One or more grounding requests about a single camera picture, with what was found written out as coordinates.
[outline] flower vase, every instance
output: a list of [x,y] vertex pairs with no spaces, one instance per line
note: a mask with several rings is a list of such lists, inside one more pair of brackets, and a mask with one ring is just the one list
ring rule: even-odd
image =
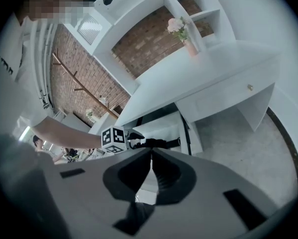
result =
[[191,57],[194,57],[198,54],[197,49],[195,48],[194,44],[190,40],[186,39],[184,40],[183,43]]

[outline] black slot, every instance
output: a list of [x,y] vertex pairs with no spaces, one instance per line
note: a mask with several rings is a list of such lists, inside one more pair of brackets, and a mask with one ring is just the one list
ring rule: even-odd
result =
[[81,168],[78,169],[73,169],[73,170],[69,170],[69,171],[65,171],[65,172],[60,172],[60,176],[65,179],[68,177],[72,177],[72,176],[76,176],[78,174],[84,173],[85,171]]
[[266,217],[239,190],[234,189],[223,194],[249,230],[266,220]]

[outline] red brick wall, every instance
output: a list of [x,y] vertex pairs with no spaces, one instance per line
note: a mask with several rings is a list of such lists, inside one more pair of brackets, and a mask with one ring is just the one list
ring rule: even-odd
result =
[[[53,43],[53,52],[74,73],[77,79],[97,98],[106,97],[109,107],[122,108],[129,100],[129,94],[106,72],[106,70],[80,45],[64,25],[59,25]],[[105,110],[100,108],[84,91],[74,92],[79,86],[64,73],[60,66],[51,65],[51,92],[55,108],[73,112],[88,125],[93,123],[86,117],[86,110],[93,109],[101,117]]]
[[[201,11],[194,0],[179,2],[189,15]],[[167,31],[168,20],[172,17],[165,6],[157,9],[131,28],[113,47],[112,55],[133,78],[183,47],[181,41]],[[196,25],[202,37],[213,33],[209,24],[202,20]]]

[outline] white desk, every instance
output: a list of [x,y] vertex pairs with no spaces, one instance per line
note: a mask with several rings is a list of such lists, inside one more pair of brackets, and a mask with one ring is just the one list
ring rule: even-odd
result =
[[[198,100],[196,95],[200,93],[202,96],[213,96],[214,101],[219,100],[214,103],[215,108],[209,100],[205,102],[208,105],[205,107],[208,110],[205,117],[242,102],[239,108],[255,130],[266,112],[273,84],[278,78],[278,63],[279,53],[276,50],[244,41],[217,45],[194,58],[189,57],[185,48],[182,48],[137,79],[140,86],[131,96],[115,124],[125,125],[173,102],[186,121],[197,121],[202,118],[195,116],[192,119],[185,106],[187,109],[196,107],[196,99]],[[243,80],[252,79],[252,73],[256,82],[265,83],[260,84],[258,88],[254,86],[254,90],[250,91],[247,89],[247,82]],[[236,81],[243,82],[243,86],[236,84]],[[246,95],[238,95],[236,91],[239,89],[234,89],[235,86],[243,87]],[[256,95],[264,89],[266,90],[264,95]],[[243,104],[243,101],[251,97],[254,97],[254,100]],[[254,111],[247,109],[251,106],[260,107],[255,121],[251,121],[253,118],[251,113]],[[199,109],[197,112],[201,112],[203,107],[199,106]]]

